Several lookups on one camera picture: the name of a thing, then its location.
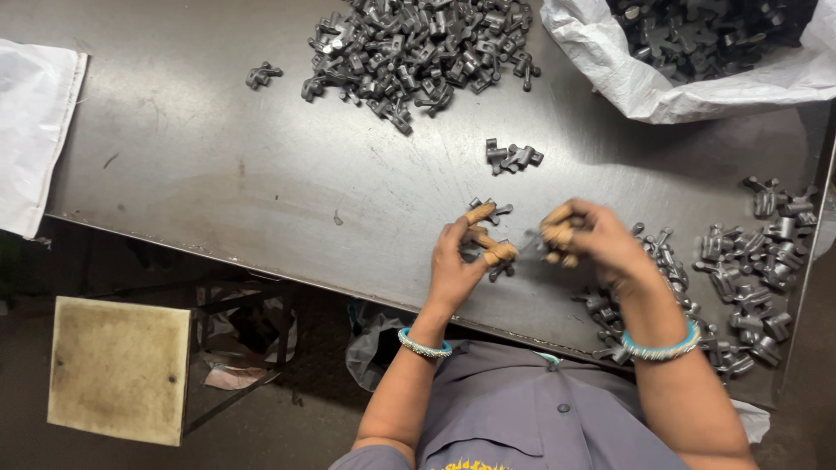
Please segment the blue bangle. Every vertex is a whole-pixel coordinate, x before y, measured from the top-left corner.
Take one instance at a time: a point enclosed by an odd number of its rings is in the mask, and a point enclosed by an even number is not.
[[[441,346],[443,349],[437,350],[434,348],[428,348],[424,345],[419,345],[415,341],[411,340],[409,336],[407,336],[409,333],[410,328],[401,328],[398,331],[398,340],[400,340],[400,343],[403,346],[405,346],[408,350],[414,351],[420,355],[425,355],[426,357],[434,358],[447,357],[453,354],[453,349],[444,340],[441,342]]]
[[[633,342],[630,338],[630,333],[624,332],[621,336],[621,344],[632,355],[637,355],[644,360],[670,360],[684,355],[686,352],[694,349],[700,344],[702,334],[700,326],[694,323],[693,320],[688,320],[688,337],[678,345],[673,345],[668,348],[645,348]]]

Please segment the metal table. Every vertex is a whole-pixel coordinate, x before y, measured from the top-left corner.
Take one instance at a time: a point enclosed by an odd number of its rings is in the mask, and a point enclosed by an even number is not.
[[[435,119],[413,110],[404,137],[335,89],[300,98],[312,75],[305,39],[335,9],[347,5],[0,4],[4,37],[91,54],[48,215],[417,311],[441,226],[473,197],[492,197],[515,206],[491,235],[524,248],[517,274],[480,283],[456,321],[584,356],[602,344],[568,293],[593,282],[592,270],[540,263],[527,233],[555,205],[579,196],[650,232],[671,226],[675,257],[690,265],[711,223],[762,225],[745,176],[779,176],[797,190],[816,173],[827,105],[688,125],[627,120],[591,92],[538,17],[526,50],[543,76],[531,93],[505,73],[481,95],[457,90]],[[244,79],[263,60],[285,73],[255,92]],[[492,137],[545,160],[492,176]],[[691,279],[688,294],[710,321],[730,308],[705,274]],[[774,383],[758,366],[731,390],[771,406]]]

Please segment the plastic bag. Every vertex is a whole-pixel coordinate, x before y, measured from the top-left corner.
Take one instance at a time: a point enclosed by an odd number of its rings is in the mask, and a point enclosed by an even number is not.
[[[0,228],[34,238],[87,54],[0,39]]]
[[[630,57],[605,0],[545,0],[540,15],[572,63],[630,119],[674,124],[836,97],[836,0],[818,1],[801,48],[779,48],[742,74],[677,87]]]

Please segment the tan finger cover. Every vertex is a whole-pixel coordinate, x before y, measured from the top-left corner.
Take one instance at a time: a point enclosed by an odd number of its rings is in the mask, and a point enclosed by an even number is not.
[[[467,217],[467,224],[473,225],[474,223],[485,220],[487,216],[491,215],[491,212],[493,212],[496,208],[497,204],[494,202],[485,202],[481,206],[465,214],[465,217]]]
[[[543,240],[554,243],[561,249],[566,249],[572,242],[572,227],[567,220],[558,225],[544,227],[540,230],[540,235],[543,237]]]
[[[493,248],[499,244],[499,242],[497,242],[493,238],[488,237],[485,233],[477,231],[468,231],[467,236],[471,240],[473,240],[475,244],[479,245],[482,248]]]
[[[560,263],[560,258],[561,258],[560,253],[549,252],[549,253],[546,253],[545,260],[546,260],[546,263],[557,264],[557,263]]]
[[[572,208],[569,204],[561,204],[554,208],[542,222],[540,222],[540,228],[546,225],[554,225],[556,223],[560,223],[565,220],[567,217],[572,215]]]
[[[578,257],[571,254],[571,253],[566,253],[563,256],[563,262],[561,263],[561,266],[563,266],[564,268],[575,268],[575,267],[577,267],[578,266]]]
[[[491,266],[496,266],[507,259],[514,259],[519,251],[511,243],[497,243],[496,246],[488,248],[482,254],[485,261]]]

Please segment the stool seat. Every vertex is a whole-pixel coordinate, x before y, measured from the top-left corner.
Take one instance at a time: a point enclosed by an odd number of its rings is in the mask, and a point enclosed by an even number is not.
[[[57,297],[47,422],[179,446],[191,311]]]

